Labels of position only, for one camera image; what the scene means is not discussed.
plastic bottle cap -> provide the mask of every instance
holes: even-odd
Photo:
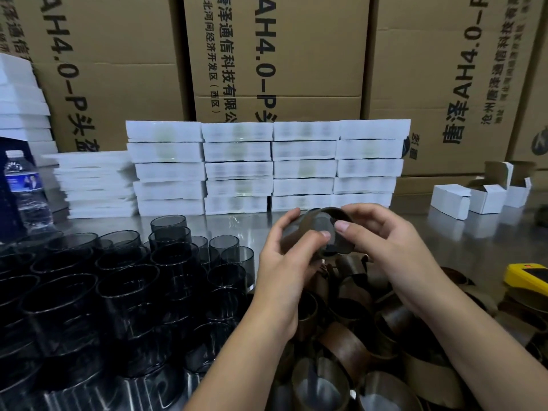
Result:
[[[8,158],[15,158],[15,157],[23,157],[23,151],[22,150],[6,150],[5,155]]]

stack of white foam blocks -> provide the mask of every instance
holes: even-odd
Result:
[[[202,123],[126,121],[141,216],[205,213]]]
[[[127,151],[50,154],[66,193],[68,218],[127,217],[137,213],[135,168]]]
[[[202,124],[207,215],[266,212],[272,195],[272,124]]]
[[[272,210],[390,206],[410,120],[275,122]]]
[[[0,137],[28,144],[51,211],[56,212],[67,205],[53,176],[55,161],[45,157],[57,152],[48,115],[49,107],[38,88],[31,62],[0,54]]]

right hand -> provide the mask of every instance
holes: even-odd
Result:
[[[336,221],[336,231],[386,273],[409,310],[422,316],[432,308],[431,297],[456,288],[410,222],[372,203],[356,203],[342,209],[356,223]]]

forearm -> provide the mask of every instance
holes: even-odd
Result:
[[[548,372],[454,285],[422,315],[485,411],[544,409]]]
[[[264,409],[285,345],[276,327],[267,313],[251,304],[185,411]]]

brown cardboard box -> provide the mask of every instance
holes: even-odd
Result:
[[[202,122],[359,118],[369,0],[184,0]]]
[[[548,2],[539,27],[507,159],[535,162],[548,169]]]
[[[0,6],[0,50],[33,61],[60,151],[125,150],[127,119],[189,119],[175,0]]]
[[[374,0],[362,117],[411,118],[405,175],[505,158],[542,4]]]

